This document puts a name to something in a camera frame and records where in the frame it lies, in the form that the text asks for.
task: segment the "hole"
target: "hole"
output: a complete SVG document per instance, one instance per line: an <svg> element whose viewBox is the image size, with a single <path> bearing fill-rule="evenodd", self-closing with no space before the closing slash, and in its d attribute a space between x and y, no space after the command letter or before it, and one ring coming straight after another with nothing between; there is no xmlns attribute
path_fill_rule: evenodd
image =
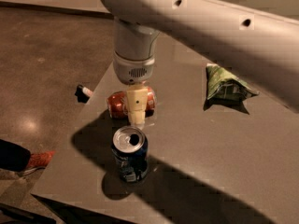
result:
<svg viewBox="0 0 299 224"><path fill-rule="evenodd" d="M138 145L139 143L139 136L137 134L132 134L130 137L130 144L133 146Z"/></svg>
<svg viewBox="0 0 299 224"><path fill-rule="evenodd" d="M173 4L173 6L172 6L172 8L173 9L177 9L180 5L181 5L181 0L177 0L174 4Z"/></svg>
<svg viewBox="0 0 299 224"><path fill-rule="evenodd" d="M250 19L246 19L246 20L244 20L244 21L242 22L242 25L243 25L243 26L246 26L246 27L249 27L250 24L251 24L251 20L250 20Z"/></svg>

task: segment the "can top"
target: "can top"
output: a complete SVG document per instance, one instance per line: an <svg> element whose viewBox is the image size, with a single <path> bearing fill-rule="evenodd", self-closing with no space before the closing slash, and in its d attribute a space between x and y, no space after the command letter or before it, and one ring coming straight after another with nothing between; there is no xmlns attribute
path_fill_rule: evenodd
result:
<svg viewBox="0 0 299 224"><path fill-rule="evenodd" d="M113 144L123 153L133 153L139 150L145 141L141 130L133 126L124 126L118 129L113 136Z"/></svg>

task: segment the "red can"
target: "red can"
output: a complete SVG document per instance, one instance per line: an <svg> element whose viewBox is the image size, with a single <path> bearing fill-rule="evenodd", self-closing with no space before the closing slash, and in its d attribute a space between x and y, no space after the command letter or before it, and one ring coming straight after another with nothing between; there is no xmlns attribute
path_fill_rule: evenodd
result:
<svg viewBox="0 0 299 224"><path fill-rule="evenodd" d="M128 110L125 106L125 91L111 94L107 98L107 106L110 116L113 119L125 119L128 117ZM146 116L152 116L156 106L156 95L151 87L148 87L148 102Z"/></svg>

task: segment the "soda can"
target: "soda can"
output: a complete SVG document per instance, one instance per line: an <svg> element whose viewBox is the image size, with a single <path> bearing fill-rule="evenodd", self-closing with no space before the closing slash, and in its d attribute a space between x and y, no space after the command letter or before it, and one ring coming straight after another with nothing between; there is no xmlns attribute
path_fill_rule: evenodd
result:
<svg viewBox="0 0 299 224"><path fill-rule="evenodd" d="M148 87L148 101L146 107L146 116L152 116L156 106L156 94L151 87ZM113 119L125 119L128 117L128 110L125 106L125 91L119 91L111 94L107 98L107 107L109 114Z"/></svg>
<svg viewBox="0 0 299 224"><path fill-rule="evenodd" d="M113 136L112 153L120 178L127 183L142 180L148 173L148 139L136 127L124 126Z"/></svg>

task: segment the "green snack bag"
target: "green snack bag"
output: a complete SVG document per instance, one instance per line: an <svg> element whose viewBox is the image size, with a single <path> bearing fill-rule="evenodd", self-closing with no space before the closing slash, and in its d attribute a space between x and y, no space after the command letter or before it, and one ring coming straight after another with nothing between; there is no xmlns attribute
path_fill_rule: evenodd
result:
<svg viewBox="0 0 299 224"><path fill-rule="evenodd" d="M207 64L206 73L208 100L214 98L241 102L259 94L245 81L215 63Z"/></svg>

